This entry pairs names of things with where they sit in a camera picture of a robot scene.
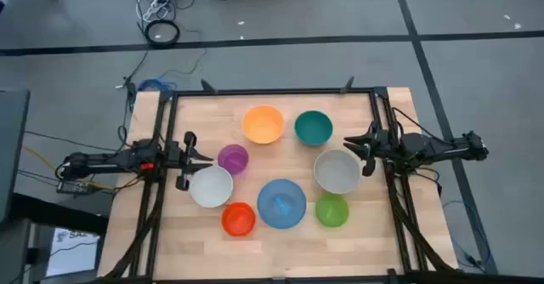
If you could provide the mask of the small purple plastic bowl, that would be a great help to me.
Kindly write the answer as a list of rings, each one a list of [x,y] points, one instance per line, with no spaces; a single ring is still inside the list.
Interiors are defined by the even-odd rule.
[[[218,165],[232,175],[243,172],[249,162],[247,150],[241,145],[226,145],[218,153]]]

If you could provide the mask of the small green plastic bowl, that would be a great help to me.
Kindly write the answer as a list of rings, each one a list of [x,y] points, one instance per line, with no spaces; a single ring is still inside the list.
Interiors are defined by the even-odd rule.
[[[337,228],[346,223],[349,205],[343,196],[328,193],[315,203],[315,215],[323,226]]]

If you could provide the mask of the small red-orange plastic bowl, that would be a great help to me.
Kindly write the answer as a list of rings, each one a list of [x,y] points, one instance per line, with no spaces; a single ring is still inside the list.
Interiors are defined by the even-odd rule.
[[[253,229],[256,215],[250,205],[235,202],[227,206],[222,214],[222,226],[230,236],[247,236]]]

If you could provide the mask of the black aluminium table frame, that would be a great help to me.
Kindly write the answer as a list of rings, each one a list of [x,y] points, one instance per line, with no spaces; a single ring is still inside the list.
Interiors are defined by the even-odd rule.
[[[243,134],[241,122],[247,111],[272,105],[281,111],[285,128],[270,145],[257,145]],[[348,221],[329,229],[315,217],[315,202],[321,188],[315,183],[313,165],[320,148],[300,143],[293,123],[303,111],[325,112],[333,121],[334,134],[328,147],[338,149],[346,136],[364,133],[375,117],[383,116],[382,101],[368,94],[342,94],[337,89],[313,94],[271,90],[206,96],[190,92],[178,100],[176,119],[163,118],[164,128],[173,129],[177,141],[191,131],[197,150],[215,157],[228,144],[246,147],[247,168],[234,178],[233,202],[255,205],[262,187],[273,179],[290,179],[307,197],[302,221],[289,230],[277,230],[258,220],[244,237],[228,235],[222,228],[222,208],[196,204],[187,192],[175,186],[177,172],[167,175],[164,205],[156,244],[153,277],[166,280],[298,278],[384,275],[417,267],[412,241],[400,251],[382,166],[363,178],[347,195]]]

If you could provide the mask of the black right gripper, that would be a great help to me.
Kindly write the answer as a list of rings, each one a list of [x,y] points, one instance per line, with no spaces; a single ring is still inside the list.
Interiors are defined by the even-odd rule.
[[[345,137],[343,145],[352,151],[360,160],[365,161],[362,175],[370,177],[376,168],[376,157],[383,157],[389,146],[388,131],[373,121],[365,134]]]

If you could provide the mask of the white printed sheet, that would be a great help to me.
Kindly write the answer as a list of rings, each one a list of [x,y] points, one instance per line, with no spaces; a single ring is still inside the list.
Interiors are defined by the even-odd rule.
[[[93,270],[99,240],[94,233],[56,228],[46,277]]]

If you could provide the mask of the black power adapter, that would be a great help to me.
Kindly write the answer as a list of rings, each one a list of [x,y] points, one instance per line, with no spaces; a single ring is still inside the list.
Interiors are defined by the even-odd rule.
[[[56,192],[67,195],[88,195],[91,193],[91,188],[84,183],[61,180],[57,184]]]

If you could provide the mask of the teal plastic bowl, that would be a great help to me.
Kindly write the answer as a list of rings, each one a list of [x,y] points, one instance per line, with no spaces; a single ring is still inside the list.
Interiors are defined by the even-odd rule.
[[[294,123],[297,138],[306,145],[319,146],[326,143],[333,133],[333,124],[321,111],[305,111]]]

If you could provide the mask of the large blue plastic bowl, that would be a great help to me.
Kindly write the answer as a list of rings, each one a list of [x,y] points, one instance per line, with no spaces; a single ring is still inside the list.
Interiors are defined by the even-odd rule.
[[[307,199],[302,188],[289,179],[274,179],[259,192],[258,215],[275,229],[296,226],[306,214]]]

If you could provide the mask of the pale grey plastic bowl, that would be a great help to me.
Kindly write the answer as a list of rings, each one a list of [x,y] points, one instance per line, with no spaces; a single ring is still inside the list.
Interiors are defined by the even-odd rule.
[[[360,177],[360,164],[346,151],[324,151],[314,161],[314,179],[330,193],[349,193],[358,186]]]

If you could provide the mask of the light orange plastic bowl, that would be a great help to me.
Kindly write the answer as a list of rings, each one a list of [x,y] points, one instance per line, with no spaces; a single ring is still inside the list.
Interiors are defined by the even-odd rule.
[[[284,133],[284,117],[272,105],[258,105],[249,109],[241,121],[241,129],[253,143],[267,145]]]

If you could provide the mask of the black corner clamp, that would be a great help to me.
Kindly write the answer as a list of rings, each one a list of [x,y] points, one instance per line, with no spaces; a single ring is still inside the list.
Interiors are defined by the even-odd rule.
[[[136,88],[132,82],[132,77],[124,77],[123,83],[116,86],[116,89],[125,89],[127,93],[127,103],[129,106],[133,106],[136,99]]]

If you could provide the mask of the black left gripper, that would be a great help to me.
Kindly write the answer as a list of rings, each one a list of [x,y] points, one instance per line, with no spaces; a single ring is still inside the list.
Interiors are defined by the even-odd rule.
[[[185,150],[182,150],[178,141],[169,140],[167,142],[167,167],[170,169],[180,169],[181,174],[176,178],[175,187],[178,190],[188,190],[190,187],[189,176],[196,172],[212,167],[210,162],[195,163],[196,160],[209,160],[209,157],[200,154],[196,148],[196,135],[189,131],[184,134]]]

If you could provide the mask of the white plastic bowl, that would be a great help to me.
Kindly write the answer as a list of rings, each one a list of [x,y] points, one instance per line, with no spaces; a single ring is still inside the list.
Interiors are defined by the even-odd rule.
[[[212,166],[198,171],[190,181],[190,196],[201,207],[219,207],[232,195],[234,182],[224,168]]]

